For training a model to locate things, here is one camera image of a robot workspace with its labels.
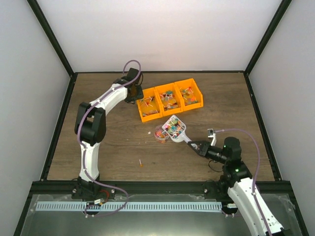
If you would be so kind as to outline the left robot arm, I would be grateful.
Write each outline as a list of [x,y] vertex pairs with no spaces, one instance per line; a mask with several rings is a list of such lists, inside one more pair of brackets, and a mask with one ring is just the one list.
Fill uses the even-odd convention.
[[100,185],[93,182],[99,177],[99,146],[106,134],[106,116],[121,101],[134,104],[144,98],[141,87],[143,74],[135,68],[116,79],[99,98],[79,105],[74,132],[81,148],[81,170],[79,178],[87,183],[83,192],[94,199],[100,194]]

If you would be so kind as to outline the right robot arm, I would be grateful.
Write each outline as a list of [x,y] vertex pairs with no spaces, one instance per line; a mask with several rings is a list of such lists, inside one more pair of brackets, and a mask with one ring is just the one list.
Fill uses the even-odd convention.
[[255,180],[241,158],[239,139],[227,137],[219,148],[208,141],[188,140],[187,145],[199,156],[223,164],[217,183],[219,193],[230,198],[240,211],[252,236],[291,236],[276,219],[262,198]]

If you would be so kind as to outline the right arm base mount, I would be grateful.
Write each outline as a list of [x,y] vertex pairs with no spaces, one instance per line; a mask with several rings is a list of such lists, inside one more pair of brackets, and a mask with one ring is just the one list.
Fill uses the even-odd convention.
[[221,181],[207,180],[202,185],[204,195],[209,199],[229,199],[227,185]]

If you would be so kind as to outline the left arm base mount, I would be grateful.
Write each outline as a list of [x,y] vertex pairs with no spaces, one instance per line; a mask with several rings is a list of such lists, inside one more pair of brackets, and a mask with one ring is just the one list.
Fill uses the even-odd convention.
[[115,193],[115,189],[103,187],[79,177],[73,187],[72,198],[81,200],[114,199]]

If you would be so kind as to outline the white slotted scoop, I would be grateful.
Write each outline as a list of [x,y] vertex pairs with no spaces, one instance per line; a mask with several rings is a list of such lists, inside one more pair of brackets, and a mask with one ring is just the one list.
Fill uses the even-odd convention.
[[186,135],[186,125],[176,116],[172,115],[163,125],[163,131],[176,143],[191,142],[191,139]]

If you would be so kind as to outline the clear plastic jar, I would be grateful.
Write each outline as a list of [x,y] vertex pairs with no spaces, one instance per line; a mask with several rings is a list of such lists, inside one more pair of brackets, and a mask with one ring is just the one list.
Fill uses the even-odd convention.
[[162,144],[166,143],[169,138],[166,131],[163,130],[161,125],[158,125],[155,128],[154,137],[157,142],[162,143]]

